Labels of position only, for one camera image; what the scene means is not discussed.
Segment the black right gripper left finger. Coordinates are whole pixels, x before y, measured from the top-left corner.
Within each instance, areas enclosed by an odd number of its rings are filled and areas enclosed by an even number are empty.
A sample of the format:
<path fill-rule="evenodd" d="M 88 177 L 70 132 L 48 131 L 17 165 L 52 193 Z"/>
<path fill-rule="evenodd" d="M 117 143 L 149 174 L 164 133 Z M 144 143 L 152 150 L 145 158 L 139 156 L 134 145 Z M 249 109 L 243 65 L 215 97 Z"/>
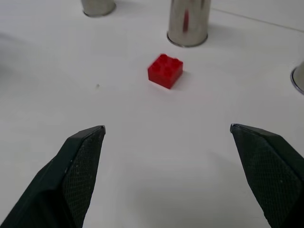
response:
<path fill-rule="evenodd" d="M 2 228 L 81 228 L 93 195 L 105 127 L 81 130 L 34 177 Z"/>

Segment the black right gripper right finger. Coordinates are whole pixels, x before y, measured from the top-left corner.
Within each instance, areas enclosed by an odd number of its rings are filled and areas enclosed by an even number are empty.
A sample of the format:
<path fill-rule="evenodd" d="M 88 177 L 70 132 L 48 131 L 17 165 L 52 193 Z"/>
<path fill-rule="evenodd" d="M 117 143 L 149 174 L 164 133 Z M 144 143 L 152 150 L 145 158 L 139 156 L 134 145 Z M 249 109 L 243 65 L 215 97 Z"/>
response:
<path fill-rule="evenodd" d="M 234 123 L 247 182 L 273 228 L 304 226 L 304 159 L 280 135 Z"/>

